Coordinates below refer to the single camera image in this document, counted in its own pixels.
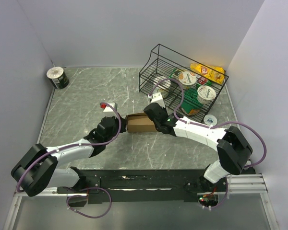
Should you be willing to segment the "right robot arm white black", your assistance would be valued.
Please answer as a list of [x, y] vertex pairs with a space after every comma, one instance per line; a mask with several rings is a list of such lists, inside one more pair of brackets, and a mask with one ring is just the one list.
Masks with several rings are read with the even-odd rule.
[[250, 144], [235, 126], [228, 129], [202, 127], [181, 114], [168, 114], [166, 108], [157, 103], [145, 107], [144, 113], [158, 132], [194, 140], [217, 152], [218, 160], [207, 166], [200, 179], [201, 188], [206, 191], [211, 191], [220, 179], [229, 174], [241, 174], [252, 154]]

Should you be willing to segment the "brown cardboard box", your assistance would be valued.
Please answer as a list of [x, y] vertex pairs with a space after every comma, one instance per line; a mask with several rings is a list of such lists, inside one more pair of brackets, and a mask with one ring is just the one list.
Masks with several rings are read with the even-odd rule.
[[126, 115], [126, 128], [128, 133], [157, 132], [155, 124], [145, 113]]

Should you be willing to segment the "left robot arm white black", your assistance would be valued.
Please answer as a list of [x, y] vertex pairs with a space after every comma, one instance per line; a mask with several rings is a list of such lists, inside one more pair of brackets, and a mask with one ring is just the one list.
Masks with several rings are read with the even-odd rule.
[[76, 193], [83, 191], [86, 176], [82, 171], [60, 166], [100, 154], [119, 133], [126, 132], [126, 124], [121, 116], [104, 117], [87, 136], [74, 143], [57, 147], [33, 145], [11, 171], [17, 182], [16, 190], [30, 197], [52, 187], [67, 187]]

